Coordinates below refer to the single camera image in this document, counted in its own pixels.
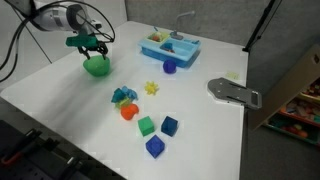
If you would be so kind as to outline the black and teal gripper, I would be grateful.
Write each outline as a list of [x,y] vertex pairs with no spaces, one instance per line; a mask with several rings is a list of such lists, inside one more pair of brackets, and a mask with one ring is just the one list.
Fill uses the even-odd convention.
[[66,45],[68,47],[76,47],[88,60],[91,58],[89,51],[99,52],[104,60],[107,59],[108,48],[104,42],[99,41],[95,36],[77,35],[68,37],[66,39]]

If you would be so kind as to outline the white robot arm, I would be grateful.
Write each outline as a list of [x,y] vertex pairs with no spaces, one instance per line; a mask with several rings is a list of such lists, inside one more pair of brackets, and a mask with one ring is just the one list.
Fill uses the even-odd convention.
[[66,38],[65,44],[68,47],[77,48],[87,59],[91,59],[90,51],[98,52],[106,58],[106,43],[96,37],[96,34],[102,34],[102,24],[90,18],[83,3],[44,4],[37,9],[32,24],[41,31],[73,32],[75,36]]

